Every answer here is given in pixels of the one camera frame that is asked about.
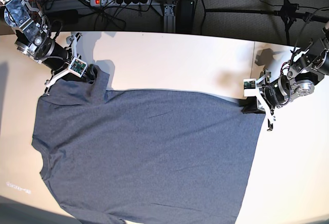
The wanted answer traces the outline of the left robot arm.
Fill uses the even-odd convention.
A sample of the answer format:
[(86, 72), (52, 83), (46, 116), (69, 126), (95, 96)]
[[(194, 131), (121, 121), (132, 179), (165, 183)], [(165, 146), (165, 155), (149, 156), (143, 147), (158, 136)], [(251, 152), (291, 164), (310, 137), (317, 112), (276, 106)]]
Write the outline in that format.
[(244, 114), (264, 114), (268, 130), (273, 130), (274, 110), (293, 100), (310, 95), (328, 75), (328, 23), (322, 28), (324, 37), (311, 41), (306, 49), (292, 51), (290, 60), (282, 64), (280, 74), (271, 80), (271, 72), (263, 68), (258, 79), (244, 79)]

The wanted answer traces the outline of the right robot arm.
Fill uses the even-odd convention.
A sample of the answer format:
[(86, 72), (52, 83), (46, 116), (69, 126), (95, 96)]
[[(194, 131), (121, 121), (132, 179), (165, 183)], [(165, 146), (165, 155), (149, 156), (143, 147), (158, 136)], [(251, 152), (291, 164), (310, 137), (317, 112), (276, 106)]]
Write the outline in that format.
[(51, 23), (38, 8), (31, 6), (30, 0), (1, 0), (4, 20), (15, 32), (17, 50), (38, 64), (51, 70), (51, 78), (45, 82), (45, 94), (59, 79), (79, 82), (92, 80), (88, 64), (77, 51), (82, 37), (76, 33), (67, 37), (67, 46), (56, 42), (59, 31), (51, 37)]

